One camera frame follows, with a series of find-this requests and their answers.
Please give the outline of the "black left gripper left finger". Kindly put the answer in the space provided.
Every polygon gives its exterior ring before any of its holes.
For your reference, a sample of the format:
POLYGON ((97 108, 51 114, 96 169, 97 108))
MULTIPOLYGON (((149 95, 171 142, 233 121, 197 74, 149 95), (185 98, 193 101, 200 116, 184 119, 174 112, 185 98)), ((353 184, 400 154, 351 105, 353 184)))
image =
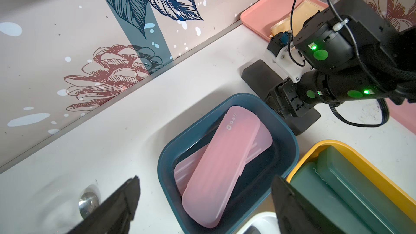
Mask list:
POLYGON ((127 234, 138 207, 140 179, 123 183, 85 220, 70 230, 71 234, 127 234))

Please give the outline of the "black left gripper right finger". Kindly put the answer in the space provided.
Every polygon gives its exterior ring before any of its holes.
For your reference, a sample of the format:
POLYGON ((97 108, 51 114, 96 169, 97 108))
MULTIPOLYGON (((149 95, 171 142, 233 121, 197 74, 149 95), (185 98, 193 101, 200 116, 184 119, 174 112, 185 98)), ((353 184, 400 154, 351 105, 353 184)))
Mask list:
POLYGON ((344 233, 279 175, 272 181, 271 195, 282 234, 344 233))

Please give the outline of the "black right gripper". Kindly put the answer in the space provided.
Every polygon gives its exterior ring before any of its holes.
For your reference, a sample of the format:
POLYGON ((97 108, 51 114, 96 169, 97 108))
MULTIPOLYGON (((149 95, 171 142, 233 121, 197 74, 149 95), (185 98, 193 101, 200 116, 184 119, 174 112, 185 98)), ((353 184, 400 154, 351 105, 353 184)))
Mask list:
POLYGON ((286 78, 272 88, 266 96, 265 103, 283 118, 303 117, 319 103, 320 85, 307 79, 294 83, 286 78))

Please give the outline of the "black pencil case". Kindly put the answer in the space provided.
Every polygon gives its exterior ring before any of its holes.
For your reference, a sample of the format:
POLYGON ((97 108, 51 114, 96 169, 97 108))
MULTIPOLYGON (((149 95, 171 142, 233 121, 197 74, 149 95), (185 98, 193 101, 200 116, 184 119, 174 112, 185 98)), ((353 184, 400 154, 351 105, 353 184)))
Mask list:
POLYGON ((315 108, 310 109, 300 118, 293 116, 278 94, 273 93, 275 88, 284 80, 263 60, 257 60, 244 68, 242 79, 263 102, 280 116, 296 136, 304 133, 321 118, 320 113, 315 108))

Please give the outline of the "green pencil case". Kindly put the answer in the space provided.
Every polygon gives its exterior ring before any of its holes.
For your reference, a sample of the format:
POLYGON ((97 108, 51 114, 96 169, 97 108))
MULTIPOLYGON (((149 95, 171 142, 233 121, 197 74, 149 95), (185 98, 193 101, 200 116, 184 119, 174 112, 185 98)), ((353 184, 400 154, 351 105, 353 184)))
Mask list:
POLYGON ((415 222, 334 147, 318 155, 317 172, 374 233, 416 232, 415 222))
POLYGON ((304 164, 290 185, 346 234, 372 234, 371 228, 319 176, 317 163, 304 164))

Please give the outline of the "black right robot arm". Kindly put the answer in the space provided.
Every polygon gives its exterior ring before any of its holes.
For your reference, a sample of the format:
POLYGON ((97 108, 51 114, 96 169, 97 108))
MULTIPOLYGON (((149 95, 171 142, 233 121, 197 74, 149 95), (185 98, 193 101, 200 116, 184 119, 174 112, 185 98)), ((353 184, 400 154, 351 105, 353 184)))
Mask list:
POLYGON ((265 102, 281 116, 302 117, 316 104, 416 100, 416 30, 398 32, 364 0, 341 0, 305 21, 293 38, 280 33, 268 50, 288 53, 299 75, 269 90, 265 102))

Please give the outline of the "white storage box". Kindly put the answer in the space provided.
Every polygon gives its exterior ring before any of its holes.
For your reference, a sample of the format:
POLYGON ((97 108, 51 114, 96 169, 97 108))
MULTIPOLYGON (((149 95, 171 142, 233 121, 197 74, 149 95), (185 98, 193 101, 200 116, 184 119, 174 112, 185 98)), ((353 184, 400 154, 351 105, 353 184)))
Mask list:
POLYGON ((261 212, 251 217, 237 234, 281 234, 276 213, 261 212))

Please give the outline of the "dark teal storage box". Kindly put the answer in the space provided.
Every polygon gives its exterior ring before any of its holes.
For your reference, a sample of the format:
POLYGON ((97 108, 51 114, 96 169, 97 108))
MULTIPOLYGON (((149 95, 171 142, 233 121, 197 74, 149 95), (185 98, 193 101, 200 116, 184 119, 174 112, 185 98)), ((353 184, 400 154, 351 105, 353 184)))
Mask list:
POLYGON ((281 117, 259 97, 235 94, 172 139, 162 150, 158 161, 158 178, 166 199, 184 233, 232 234, 270 195, 276 175, 285 178, 299 160, 299 145, 281 117), (254 158, 242 172, 219 224, 207 229, 196 223, 183 209, 173 172, 175 166, 212 139, 221 119, 231 106, 241 106, 256 114, 273 138, 272 145, 254 158))

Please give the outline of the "yellow storage box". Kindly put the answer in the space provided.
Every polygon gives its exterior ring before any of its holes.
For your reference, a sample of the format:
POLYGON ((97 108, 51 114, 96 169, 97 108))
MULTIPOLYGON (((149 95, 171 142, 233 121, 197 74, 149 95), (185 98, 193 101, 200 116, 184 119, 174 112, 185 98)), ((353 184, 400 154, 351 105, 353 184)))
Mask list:
POLYGON ((416 221, 416 201, 398 185, 391 181, 379 169, 365 159, 349 145, 336 140, 323 140, 315 144, 298 162, 286 178, 291 182, 303 164, 316 159, 328 147, 335 147, 350 163, 352 163, 365 177, 367 177, 383 194, 385 194, 399 209, 413 222, 416 221))

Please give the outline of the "tan cloth mat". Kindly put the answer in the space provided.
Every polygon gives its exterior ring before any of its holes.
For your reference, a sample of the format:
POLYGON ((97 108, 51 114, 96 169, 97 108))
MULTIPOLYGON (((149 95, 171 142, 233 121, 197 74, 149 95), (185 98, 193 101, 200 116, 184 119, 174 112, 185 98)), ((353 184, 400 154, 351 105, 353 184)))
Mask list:
POLYGON ((296 36, 299 31, 303 28, 304 22, 317 14, 319 11, 324 10, 326 7, 322 7, 313 3, 310 0, 302 1, 294 9, 294 17, 292 18, 292 26, 290 26, 291 14, 288 14, 284 19, 277 22, 270 28, 270 38, 276 36, 279 33, 284 33, 286 31, 292 30, 293 35, 296 36))

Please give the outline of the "pink tray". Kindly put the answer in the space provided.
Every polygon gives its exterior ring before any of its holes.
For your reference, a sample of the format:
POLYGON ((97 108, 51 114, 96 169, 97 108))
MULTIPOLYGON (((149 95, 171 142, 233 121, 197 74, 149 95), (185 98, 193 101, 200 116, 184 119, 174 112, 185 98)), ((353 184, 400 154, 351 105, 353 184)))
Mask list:
MULTIPOLYGON (((242 23, 257 35, 270 41, 272 34, 271 28, 278 22, 289 17, 294 0, 259 0, 253 6, 245 10, 240 19, 242 23)), ((328 5, 319 0, 296 0, 295 12, 293 17, 294 35, 296 35, 303 26, 303 23, 317 11, 326 9, 328 5), (304 15, 299 10, 299 5, 303 2, 310 2, 316 6, 315 11, 304 15)))

